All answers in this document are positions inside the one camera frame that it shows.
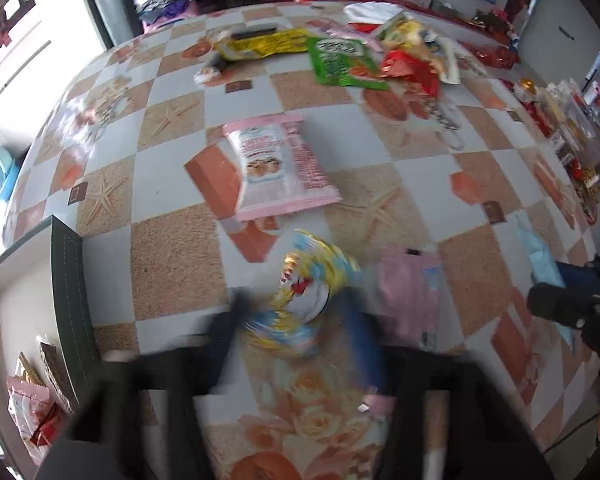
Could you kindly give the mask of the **light blue snack packet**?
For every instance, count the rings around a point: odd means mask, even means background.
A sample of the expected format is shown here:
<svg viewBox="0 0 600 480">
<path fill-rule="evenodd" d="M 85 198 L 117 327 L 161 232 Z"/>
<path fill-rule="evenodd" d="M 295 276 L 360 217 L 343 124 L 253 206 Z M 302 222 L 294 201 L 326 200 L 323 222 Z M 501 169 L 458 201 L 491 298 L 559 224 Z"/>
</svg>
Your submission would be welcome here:
<svg viewBox="0 0 600 480">
<path fill-rule="evenodd" d="M 569 289 L 560 273 L 558 262 L 550 253 L 547 242 L 536 234 L 529 222 L 514 214 L 514 226 L 530 266 L 531 287 L 526 296 L 528 311 L 536 318 L 553 323 L 562 340 L 574 346 L 574 321 L 566 313 Z"/>
</svg>

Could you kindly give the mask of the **plain pink snack packet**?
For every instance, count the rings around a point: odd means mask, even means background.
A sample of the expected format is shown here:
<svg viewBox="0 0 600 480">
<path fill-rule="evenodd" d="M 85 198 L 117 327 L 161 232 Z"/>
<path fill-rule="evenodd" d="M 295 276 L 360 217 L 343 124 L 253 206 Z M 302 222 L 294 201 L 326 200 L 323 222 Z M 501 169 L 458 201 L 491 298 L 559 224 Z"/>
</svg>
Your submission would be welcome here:
<svg viewBox="0 0 600 480">
<path fill-rule="evenodd" d="M 388 247 L 381 253 L 378 289 L 386 330 L 394 342 L 434 351 L 441 282 L 441 261 L 430 252 Z"/>
</svg>

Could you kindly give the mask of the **gold blue snack packet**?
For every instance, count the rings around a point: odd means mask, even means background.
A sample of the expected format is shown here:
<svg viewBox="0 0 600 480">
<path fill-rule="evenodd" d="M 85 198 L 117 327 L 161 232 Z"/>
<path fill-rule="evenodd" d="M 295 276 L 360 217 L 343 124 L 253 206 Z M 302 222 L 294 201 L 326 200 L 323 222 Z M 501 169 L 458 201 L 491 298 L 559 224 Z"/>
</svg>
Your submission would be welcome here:
<svg viewBox="0 0 600 480">
<path fill-rule="evenodd" d="M 248 339 L 272 352 L 304 358 L 316 351 L 321 316 L 341 289 L 362 280 L 356 259 L 308 231 L 294 232 L 278 289 L 268 307 L 245 322 Z"/>
</svg>

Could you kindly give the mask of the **pink printed snack bag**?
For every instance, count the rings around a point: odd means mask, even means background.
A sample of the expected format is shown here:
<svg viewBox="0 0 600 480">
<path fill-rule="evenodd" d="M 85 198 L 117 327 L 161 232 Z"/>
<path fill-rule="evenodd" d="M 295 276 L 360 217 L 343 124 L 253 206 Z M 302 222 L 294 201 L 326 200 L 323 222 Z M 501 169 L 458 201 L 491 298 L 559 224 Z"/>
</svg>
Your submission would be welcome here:
<svg viewBox="0 0 600 480">
<path fill-rule="evenodd" d="M 223 126 L 242 177 L 235 209 L 238 221 L 340 202 L 339 190 L 304 140 L 302 126 L 303 117 L 297 113 L 258 116 Z"/>
</svg>

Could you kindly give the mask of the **brown gold snack packet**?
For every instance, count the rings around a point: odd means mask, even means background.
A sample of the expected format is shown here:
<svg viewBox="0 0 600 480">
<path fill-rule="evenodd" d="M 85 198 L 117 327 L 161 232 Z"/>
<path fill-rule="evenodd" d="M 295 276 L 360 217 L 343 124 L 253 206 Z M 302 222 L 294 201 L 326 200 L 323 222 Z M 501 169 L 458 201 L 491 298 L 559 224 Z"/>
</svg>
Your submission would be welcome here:
<svg viewBox="0 0 600 480">
<path fill-rule="evenodd" d="M 67 413 L 72 414 L 78 406 L 78 402 L 76 402 L 76 396 L 61 352 L 56 346 L 45 340 L 38 343 L 38 351 L 40 352 L 45 375 L 53 386 L 58 401 Z"/>
</svg>

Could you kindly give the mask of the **red tray of items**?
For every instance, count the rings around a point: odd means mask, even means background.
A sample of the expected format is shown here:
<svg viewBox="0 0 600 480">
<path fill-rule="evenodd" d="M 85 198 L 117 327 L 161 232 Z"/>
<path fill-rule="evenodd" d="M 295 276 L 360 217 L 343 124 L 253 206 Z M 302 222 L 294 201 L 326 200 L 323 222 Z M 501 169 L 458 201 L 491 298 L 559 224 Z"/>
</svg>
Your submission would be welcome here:
<svg viewBox="0 0 600 480">
<path fill-rule="evenodd" d="M 574 187 L 584 218 L 595 226 L 600 214 L 600 87 L 587 96 L 572 80 L 539 87 L 529 79 L 502 81 L 550 142 Z"/>
</svg>

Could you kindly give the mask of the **red gift boxes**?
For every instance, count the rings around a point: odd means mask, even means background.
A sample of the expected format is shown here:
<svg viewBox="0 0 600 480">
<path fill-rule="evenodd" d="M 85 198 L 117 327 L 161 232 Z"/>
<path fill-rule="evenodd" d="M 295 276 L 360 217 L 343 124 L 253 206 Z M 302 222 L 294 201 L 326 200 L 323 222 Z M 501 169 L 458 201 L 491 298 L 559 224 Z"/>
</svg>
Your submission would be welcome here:
<svg viewBox="0 0 600 480">
<path fill-rule="evenodd" d="M 465 48 L 483 65 L 492 68 L 504 68 L 511 70 L 519 62 L 519 56 L 516 52 L 504 48 L 503 46 L 475 46 L 474 44 L 465 44 Z"/>
</svg>

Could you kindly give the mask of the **blue plastic basin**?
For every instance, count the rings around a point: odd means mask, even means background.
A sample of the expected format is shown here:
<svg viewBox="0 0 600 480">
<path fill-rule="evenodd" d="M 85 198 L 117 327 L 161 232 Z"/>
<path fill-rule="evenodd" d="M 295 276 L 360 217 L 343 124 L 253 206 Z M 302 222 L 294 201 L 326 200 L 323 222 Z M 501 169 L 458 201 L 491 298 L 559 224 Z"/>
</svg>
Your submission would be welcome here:
<svg viewBox="0 0 600 480">
<path fill-rule="evenodd" d="M 8 203 L 20 173 L 20 162 L 9 150 L 0 148 L 0 201 Z"/>
</svg>

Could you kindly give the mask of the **red snack packet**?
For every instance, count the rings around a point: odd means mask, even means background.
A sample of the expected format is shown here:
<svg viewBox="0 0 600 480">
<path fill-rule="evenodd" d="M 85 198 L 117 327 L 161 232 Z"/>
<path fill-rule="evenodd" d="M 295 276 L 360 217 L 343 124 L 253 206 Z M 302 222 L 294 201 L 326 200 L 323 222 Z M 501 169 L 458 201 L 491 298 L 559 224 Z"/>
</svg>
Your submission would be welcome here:
<svg viewBox="0 0 600 480">
<path fill-rule="evenodd" d="M 379 77 L 402 84 L 411 93 L 436 98 L 439 76 L 428 62 L 421 61 L 403 50 L 390 50 L 382 60 Z"/>
</svg>

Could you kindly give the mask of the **large bread snack bag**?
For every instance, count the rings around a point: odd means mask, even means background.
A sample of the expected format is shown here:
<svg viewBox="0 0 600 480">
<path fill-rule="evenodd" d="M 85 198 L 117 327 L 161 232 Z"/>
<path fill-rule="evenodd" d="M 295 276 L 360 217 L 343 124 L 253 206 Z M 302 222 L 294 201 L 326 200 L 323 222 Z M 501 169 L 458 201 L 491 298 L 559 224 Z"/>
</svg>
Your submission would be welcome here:
<svg viewBox="0 0 600 480">
<path fill-rule="evenodd" d="M 386 49 L 402 50 L 429 63 L 444 84 L 460 84 L 453 41 L 417 21 L 413 14 L 400 12 L 372 32 Z"/>
</svg>

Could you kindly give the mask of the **green snack packet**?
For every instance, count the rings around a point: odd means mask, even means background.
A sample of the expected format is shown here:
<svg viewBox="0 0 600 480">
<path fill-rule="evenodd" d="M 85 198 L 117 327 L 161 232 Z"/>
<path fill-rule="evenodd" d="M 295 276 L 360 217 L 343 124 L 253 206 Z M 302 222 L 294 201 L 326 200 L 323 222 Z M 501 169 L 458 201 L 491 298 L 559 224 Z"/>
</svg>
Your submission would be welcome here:
<svg viewBox="0 0 600 480">
<path fill-rule="evenodd" d="M 388 90 L 378 65 L 361 41 L 310 37 L 306 40 L 316 80 L 338 87 Z"/>
</svg>

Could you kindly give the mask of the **yellow snack packet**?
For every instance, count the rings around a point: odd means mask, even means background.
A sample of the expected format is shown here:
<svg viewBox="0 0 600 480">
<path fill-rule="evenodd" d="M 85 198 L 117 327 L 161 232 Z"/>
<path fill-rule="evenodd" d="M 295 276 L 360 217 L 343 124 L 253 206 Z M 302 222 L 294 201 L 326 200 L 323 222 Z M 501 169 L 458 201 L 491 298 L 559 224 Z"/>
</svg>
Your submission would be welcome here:
<svg viewBox="0 0 600 480">
<path fill-rule="evenodd" d="M 214 50 L 230 62 L 255 61 L 272 55 L 306 52 L 308 39 L 312 37 L 306 29 L 293 28 L 251 38 L 225 39 L 218 41 Z"/>
</svg>

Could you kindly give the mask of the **black remote control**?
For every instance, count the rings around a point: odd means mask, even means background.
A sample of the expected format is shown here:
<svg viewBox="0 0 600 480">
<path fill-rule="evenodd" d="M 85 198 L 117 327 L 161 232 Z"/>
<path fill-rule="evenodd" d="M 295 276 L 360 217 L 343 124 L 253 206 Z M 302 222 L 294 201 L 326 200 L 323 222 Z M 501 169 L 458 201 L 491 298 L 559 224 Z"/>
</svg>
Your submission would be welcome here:
<svg viewBox="0 0 600 480">
<path fill-rule="evenodd" d="M 251 26 L 235 29 L 230 33 L 231 40 L 243 40 L 260 36 L 275 34 L 278 27 L 276 25 Z"/>
</svg>

